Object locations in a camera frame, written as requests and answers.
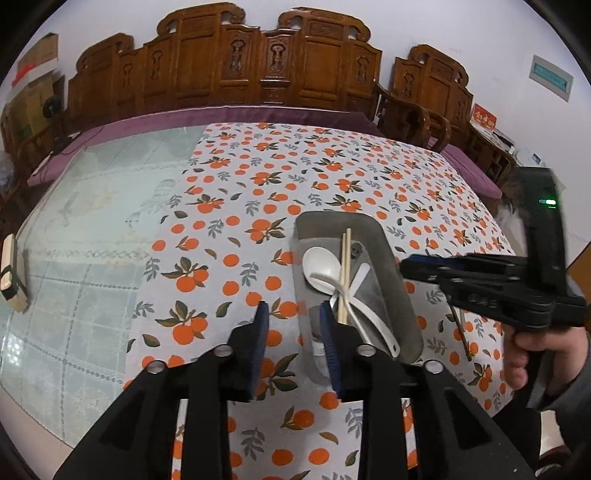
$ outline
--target metal tray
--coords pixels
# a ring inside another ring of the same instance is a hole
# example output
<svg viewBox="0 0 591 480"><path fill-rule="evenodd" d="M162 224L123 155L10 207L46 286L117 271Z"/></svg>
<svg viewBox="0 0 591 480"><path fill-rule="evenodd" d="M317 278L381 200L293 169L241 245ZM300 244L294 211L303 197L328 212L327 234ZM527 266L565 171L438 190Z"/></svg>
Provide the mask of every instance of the metal tray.
<svg viewBox="0 0 591 480"><path fill-rule="evenodd" d="M362 213L346 212L304 212L295 222L291 241L294 287L298 322L306 353L306 370L310 378L321 385L328 384L326 361L319 358L323 358L319 306L329 296L308 285L301 259L311 247L326 248L340 259L341 236L347 228L352 230L351 279L362 263L368 263L371 268L355 297L371 308L390 328L400 344L398 359L408 364L415 362L423 351L423 336L392 249L379 222ZM374 326L361 314L359 319L367 325L372 343L388 352Z"/></svg>

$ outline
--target chopsticks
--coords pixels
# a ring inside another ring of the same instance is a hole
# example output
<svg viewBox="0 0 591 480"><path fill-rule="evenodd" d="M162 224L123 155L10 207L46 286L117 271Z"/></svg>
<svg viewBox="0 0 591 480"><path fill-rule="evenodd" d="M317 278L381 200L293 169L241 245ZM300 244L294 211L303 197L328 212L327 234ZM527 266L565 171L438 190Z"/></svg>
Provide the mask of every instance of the chopsticks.
<svg viewBox="0 0 591 480"><path fill-rule="evenodd" d="M340 276L339 281L345 287L349 288L351 283L351 228L347 228L343 233L340 246ZM339 309L337 312L337 321L347 324L347 309L343 296L339 295Z"/></svg>
<svg viewBox="0 0 591 480"><path fill-rule="evenodd" d="M466 358L469 362L472 361L472 353L470 352L470 345L468 344L468 340L466 340L466 335L464 334L464 328L462 328L462 322L457 317L456 309L449 303L449 299L447 299L447 304L449 305L450 309L452 310L453 321L456 323L457 331L460 333L460 337L462 339L462 344L464 345L464 351L466 352Z"/></svg>

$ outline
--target wall sign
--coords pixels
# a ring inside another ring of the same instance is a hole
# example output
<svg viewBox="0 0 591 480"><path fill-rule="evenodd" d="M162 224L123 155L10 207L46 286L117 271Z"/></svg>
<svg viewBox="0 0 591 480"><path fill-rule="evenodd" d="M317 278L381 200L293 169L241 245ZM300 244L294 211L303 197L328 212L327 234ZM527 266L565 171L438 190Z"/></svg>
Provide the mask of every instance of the wall sign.
<svg viewBox="0 0 591 480"><path fill-rule="evenodd" d="M534 55L531 62L530 78L544 85L548 90L553 91L567 102L569 101L573 76L553 63Z"/></svg>

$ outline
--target tablecloth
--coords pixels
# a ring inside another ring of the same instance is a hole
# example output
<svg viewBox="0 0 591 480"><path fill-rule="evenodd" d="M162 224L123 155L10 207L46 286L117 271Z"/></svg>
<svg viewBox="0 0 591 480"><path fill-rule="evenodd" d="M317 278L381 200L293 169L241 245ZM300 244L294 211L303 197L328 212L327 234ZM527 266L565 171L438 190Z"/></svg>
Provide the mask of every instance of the tablecloth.
<svg viewBox="0 0 591 480"><path fill-rule="evenodd" d="M440 155L351 132L209 125L179 185L138 292L127 380L152 359L179 365L224 343L263 299L271 326L258 399L228 405L234 478L356 478L362 406L342 404L303 371L289 251L295 218L323 209L374 216L398 258L510 254L508 242ZM503 382L501 325L466 314L474 354L469 362L443 293L432 285L405 285L424 335L421 359L442 361L493 415L511 398ZM412 466L411 416L405 408ZM174 479L180 477L182 431Z"/></svg>

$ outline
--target bolt head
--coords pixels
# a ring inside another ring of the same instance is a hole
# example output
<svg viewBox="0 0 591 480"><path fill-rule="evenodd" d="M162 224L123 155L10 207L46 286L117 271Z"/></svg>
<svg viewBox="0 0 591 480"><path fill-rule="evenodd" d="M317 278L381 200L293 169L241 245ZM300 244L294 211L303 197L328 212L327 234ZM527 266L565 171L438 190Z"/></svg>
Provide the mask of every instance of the bolt head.
<svg viewBox="0 0 591 480"><path fill-rule="evenodd" d="M215 356L230 356L234 353L234 350L229 345L218 345L214 348L213 353Z"/></svg>
<svg viewBox="0 0 591 480"><path fill-rule="evenodd" d="M359 345L357 347L357 353L361 356L374 356L375 347L373 345L369 345L368 343L364 343L363 345Z"/></svg>
<svg viewBox="0 0 591 480"><path fill-rule="evenodd" d="M152 360L147 366L146 370L151 374L159 374L168 368L162 360Z"/></svg>
<svg viewBox="0 0 591 480"><path fill-rule="evenodd" d="M432 374L440 374L443 372L443 364L438 360L427 360L424 365L425 370Z"/></svg>

